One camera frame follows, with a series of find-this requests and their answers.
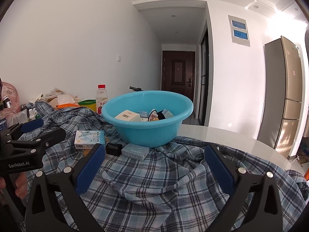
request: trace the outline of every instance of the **plaid blanket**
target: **plaid blanket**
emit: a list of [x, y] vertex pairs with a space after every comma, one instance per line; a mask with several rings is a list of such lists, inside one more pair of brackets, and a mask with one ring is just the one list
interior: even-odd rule
[[[83, 156], [74, 147], [77, 130], [104, 130], [110, 141], [125, 145], [113, 126], [88, 108], [54, 111], [43, 102], [37, 102], [35, 107], [44, 119], [44, 126], [22, 139], [33, 139], [58, 127], [67, 133], [63, 142], [47, 150], [42, 169], [46, 174], [74, 166]], [[208, 144], [176, 137], [164, 146], [151, 149], [144, 161], [107, 155], [81, 198], [105, 231], [205, 231], [229, 198], [204, 160], [203, 148]], [[308, 198], [308, 186], [302, 175], [293, 170], [284, 171], [248, 153], [217, 146], [225, 157], [250, 173], [273, 172], [283, 209], [283, 231], [288, 231]], [[28, 172], [28, 189], [36, 172]], [[241, 225], [251, 199], [249, 194], [233, 229]], [[61, 194], [58, 201], [68, 224], [77, 228]]]

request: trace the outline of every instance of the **blue gripper pad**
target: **blue gripper pad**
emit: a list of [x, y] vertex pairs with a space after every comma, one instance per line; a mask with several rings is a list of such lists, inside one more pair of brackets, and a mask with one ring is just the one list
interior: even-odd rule
[[205, 148], [204, 157], [223, 193], [233, 195], [235, 192], [234, 178], [210, 146]]
[[76, 177], [75, 191], [78, 195], [87, 192], [105, 159], [105, 154], [105, 147], [100, 145]]
[[31, 132], [35, 129], [42, 127], [43, 125], [44, 125], [43, 119], [41, 119], [41, 118], [35, 119], [35, 120], [32, 120], [28, 123], [23, 124], [20, 128], [20, 131], [23, 132], [23, 133], [28, 133], [28, 132]]

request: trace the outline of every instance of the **white box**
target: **white box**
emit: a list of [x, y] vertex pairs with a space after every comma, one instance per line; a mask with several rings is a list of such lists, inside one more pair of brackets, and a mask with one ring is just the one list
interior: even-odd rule
[[141, 122], [140, 115], [138, 113], [134, 113], [129, 110], [123, 111], [122, 113], [118, 114], [115, 118], [124, 121]]

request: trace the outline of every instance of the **metal screw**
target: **metal screw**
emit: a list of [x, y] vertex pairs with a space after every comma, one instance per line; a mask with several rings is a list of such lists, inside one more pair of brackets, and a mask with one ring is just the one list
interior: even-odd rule
[[38, 171], [37, 173], [36, 173], [36, 176], [37, 177], [41, 177], [43, 175], [43, 172], [42, 171]]
[[69, 173], [72, 171], [72, 168], [71, 167], [66, 167], [64, 170], [63, 170], [65, 173]]
[[239, 171], [241, 174], [245, 174], [245, 173], [247, 172], [247, 170], [246, 170], [245, 168], [243, 168], [243, 167], [240, 167], [240, 168], [238, 169], [238, 171]]
[[267, 172], [266, 175], [267, 175], [267, 177], [269, 177], [269, 178], [272, 178], [272, 177], [273, 177], [272, 172]]

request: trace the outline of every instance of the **plastic bottle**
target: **plastic bottle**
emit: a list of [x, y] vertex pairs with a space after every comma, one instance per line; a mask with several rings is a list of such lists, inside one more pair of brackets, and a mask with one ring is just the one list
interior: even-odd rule
[[36, 119], [41, 118], [41, 116], [38, 114], [36, 108], [33, 108], [32, 110], [33, 110], [33, 114], [36, 117]]
[[97, 113], [101, 114], [103, 105], [106, 104], [108, 101], [105, 85], [98, 85], [95, 100], [96, 100]]
[[8, 95], [4, 96], [4, 98], [3, 98], [3, 105], [4, 105], [4, 108], [11, 108], [12, 107], [12, 102], [9, 99]]
[[30, 119], [30, 121], [35, 120], [35, 119], [36, 119], [36, 116], [34, 115], [34, 113], [33, 113], [33, 110], [32, 110], [32, 109], [30, 109], [30, 110], [29, 110], [29, 119]]
[[7, 128], [7, 115], [5, 113], [4, 105], [0, 105], [0, 131], [3, 131], [4, 129]]

